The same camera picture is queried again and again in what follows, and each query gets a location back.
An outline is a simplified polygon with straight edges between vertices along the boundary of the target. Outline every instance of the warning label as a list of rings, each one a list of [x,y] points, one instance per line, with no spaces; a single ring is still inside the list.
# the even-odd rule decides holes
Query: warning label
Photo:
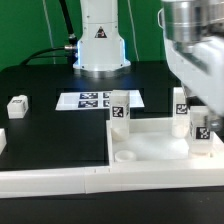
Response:
[[[95,38],[107,38],[107,35],[105,34],[102,26],[99,28],[98,32],[96,33]]]

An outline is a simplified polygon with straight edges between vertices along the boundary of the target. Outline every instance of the circular hole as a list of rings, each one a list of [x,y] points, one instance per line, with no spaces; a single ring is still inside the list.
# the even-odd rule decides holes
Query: circular hole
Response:
[[[116,162],[131,162],[136,161],[136,154],[129,150],[122,150],[115,154]]]

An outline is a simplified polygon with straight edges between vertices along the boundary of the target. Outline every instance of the white block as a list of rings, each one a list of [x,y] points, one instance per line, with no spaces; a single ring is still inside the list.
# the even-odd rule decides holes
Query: white block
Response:
[[[190,133],[188,136],[191,153],[207,154],[213,149],[214,132],[205,126],[209,110],[206,106],[194,106],[190,110]]]
[[[113,90],[110,94],[110,120],[113,139],[129,137],[130,96],[129,91]]]
[[[186,137],[189,131],[189,110],[183,88],[173,89],[173,125],[172,135],[176,138]]]
[[[9,119],[23,118],[28,108],[27,96],[20,95],[13,97],[7,106]]]
[[[6,145],[6,137],[5,137],[5,130],[0,129],[0,154],[2,153],[3,149]]]

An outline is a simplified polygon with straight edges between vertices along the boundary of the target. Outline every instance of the white platform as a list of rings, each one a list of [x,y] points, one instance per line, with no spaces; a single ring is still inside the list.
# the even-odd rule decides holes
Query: white platform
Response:
[[[171,125],[172,118],[130,120],[130,138],[115,142],[107,121],[108,166],[0,172],[0,197],[224,185],[224,144],[217,135],[209,155],[192,156],[184,139],[172,137]],[[115,162],[119,150],[133,151],[137,161]]]

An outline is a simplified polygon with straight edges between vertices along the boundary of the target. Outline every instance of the small white cube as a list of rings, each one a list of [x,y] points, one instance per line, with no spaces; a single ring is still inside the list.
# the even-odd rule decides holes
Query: small white cube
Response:
[[[129,91],[113,90],[110,94],[110,120],[112,137],[125,140],[129,137],[130,96]]]
[[[7,105],[9,119],[24,118],[28,108],[27,96],[20,95],[13,97]]]
[[[188,143],[192,153],[209,153],[212,150],[214,132],[205,126],[208,113],[206,106],[191,107]]]
[[[2,153],[3,149],[6,145],[6,138],[5,138],[5,130],[0,129],[0,154]]]

